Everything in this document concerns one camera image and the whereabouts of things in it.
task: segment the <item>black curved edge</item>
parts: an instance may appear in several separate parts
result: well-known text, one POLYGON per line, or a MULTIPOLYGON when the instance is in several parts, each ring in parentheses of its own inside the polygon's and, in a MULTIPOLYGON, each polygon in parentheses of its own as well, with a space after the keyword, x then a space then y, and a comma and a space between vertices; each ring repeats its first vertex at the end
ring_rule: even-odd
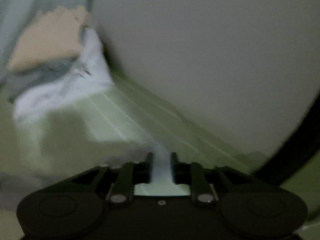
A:
POLYGON ((320 93, 297 130, 280 150, 253 173, 257 179, 280 186, 304 167, 320 149, 320 93))

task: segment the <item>white cloth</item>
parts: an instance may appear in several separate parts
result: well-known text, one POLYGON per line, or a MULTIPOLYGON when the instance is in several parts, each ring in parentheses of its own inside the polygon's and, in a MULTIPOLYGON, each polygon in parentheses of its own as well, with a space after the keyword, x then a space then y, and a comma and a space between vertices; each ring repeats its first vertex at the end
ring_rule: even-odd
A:
POLYGON ((19 123, 35 121, 49 111, 99 93, 112 84, 98 35, 94 29, 87 28, 84 48, 71 70, 55 82, 33 87, 20 95, 13 119, 19 123))

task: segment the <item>gray fabric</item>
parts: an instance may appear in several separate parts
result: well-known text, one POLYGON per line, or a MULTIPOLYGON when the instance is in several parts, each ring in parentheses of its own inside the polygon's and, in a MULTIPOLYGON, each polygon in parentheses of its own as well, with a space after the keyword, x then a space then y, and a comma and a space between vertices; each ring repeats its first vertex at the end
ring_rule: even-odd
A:
POLYGON ((6 78, 6 87, 9 93, 9 102, 24 91, 38 85, 57 80, 66 74, 75 58, 64 58, 41 64, 38 68, 22 73, 9 73, 6 78))

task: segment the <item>tan fabric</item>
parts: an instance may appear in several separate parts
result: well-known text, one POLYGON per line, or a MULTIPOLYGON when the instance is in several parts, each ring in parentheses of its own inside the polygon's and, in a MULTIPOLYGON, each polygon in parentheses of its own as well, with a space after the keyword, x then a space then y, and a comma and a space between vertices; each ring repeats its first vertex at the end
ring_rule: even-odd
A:
POLYGON ((7 69, 22 72, 49 60, 78 56, 82 48, 79 30, 87 14, 83 6, 71 10, 58 6, 52 12, 39 12, 20 36, 7 69))

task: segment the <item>metal bolt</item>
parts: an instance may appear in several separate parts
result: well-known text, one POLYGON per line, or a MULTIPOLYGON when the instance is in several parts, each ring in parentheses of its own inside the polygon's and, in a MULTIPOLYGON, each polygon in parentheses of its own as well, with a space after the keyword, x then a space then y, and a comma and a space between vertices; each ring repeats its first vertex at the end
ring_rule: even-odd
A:
POLYGON ((214 200, 214 197, 210 194, 201 194, 198 196, 198 200, 203 203, 210 203, 214 200))
POLYGON ((164 206, 167 202, 165 200, 159 200, 158 205, 159 206, 164 206))
POLYGON ((127 198, 124 195, 118 194, 118 195, 112 195, 110 197, 110 200, 113 203, 123 203, 127 200, 127 198))

